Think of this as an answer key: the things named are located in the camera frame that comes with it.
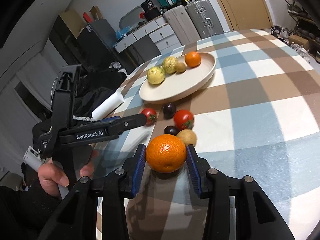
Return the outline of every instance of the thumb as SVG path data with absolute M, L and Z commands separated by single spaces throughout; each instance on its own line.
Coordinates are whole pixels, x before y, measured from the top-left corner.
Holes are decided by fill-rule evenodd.
M 53 163 L 46 163 L 39 167 L 38 177 L 43 190 L 51 196 L 59 197 L 58 184 L 68 186 L 69 179 L 65 173 Z

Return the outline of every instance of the tablecloth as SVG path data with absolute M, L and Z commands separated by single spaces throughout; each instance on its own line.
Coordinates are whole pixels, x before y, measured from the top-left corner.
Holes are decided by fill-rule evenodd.
M 126 131 L 117 140 L 97 144 L 101 159 L 95 176 L 121 167 L 139 143 L 147 145 L 173 124 L 164 119 L 161 105 L 144 104 L 139 89 L 150 67 L 167 56 L 190 51 L 208 52 L 217 60 L 207 85 L 176 102 L 178 109 L 195 116 L 198 155 L 227 176 L 254 177 L 295 238 L 306 239 L 320 219 L 320 76 L 265 31 L 213 36 L 137 68 L 118 89 L 125 101 L 110 116 L 129 116 L 153 107 L 158 120 L 152 127 Z M 208 202 L 193 192 L 185 166 L 160 178 L 146 165 L 139 194 L 125 203 L 132 239 L 202 239 Z M 234 220 L 232 199 L 230 212 Z

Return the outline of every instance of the metal pin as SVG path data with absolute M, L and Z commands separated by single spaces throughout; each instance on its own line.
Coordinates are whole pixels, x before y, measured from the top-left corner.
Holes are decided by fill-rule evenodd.
M 118 174 L 118 175 L 124 174 L 124 169 L 122 169 L 122 168 L 116 169 L 116 174 Z
M 210 169 L 208 169 L 208 172 L 209 172 L 210 174 L 212 174 L 212 175 L 215 175 L 215 174 L 218 173 L 218 170 L 215 169 L 215 168 L 210 168 Z
M 88 180 L 89 180 L 89 178 L 87 176 L 83 176 L 83 177 L 80 178 L 80 182 L 83 183 L 83 184 L 87 183 Z
M 253 178 L 251 177 L 251 176 L 245 176 L 244 177 L 244 180 L 246 181 L 246 182 L 253 182 Z

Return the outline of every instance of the beige oval plate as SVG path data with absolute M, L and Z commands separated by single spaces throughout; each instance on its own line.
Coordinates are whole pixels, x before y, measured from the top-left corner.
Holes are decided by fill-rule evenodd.
M 187 97 L 205 85 L 214 74 L 216 60 L 206 52 L 199 52 L 201 64 L 189 68 L 184 73 L 166 74 L 165 80 L 159 85 L 151 85 L 146 79 L 140 87 L 139 95 L 144 101 L 154 104 L 173 102 Z M 177 57 L 179 62 L 184 61 L 185 55 Z

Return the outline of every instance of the orange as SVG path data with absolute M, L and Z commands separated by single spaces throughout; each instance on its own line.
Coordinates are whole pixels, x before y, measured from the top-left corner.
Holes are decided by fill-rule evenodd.
M 184 143 L 171 134 L 153 138 L 146 151 L 146 160 L 150 168 L 160 173 L 176 171 L 184 164 L 186 157 Z
M 201 63 L 201 56 L 199 53 L 192 51 L 184 57 L 184 60 L 189 67 L 196 67 Z

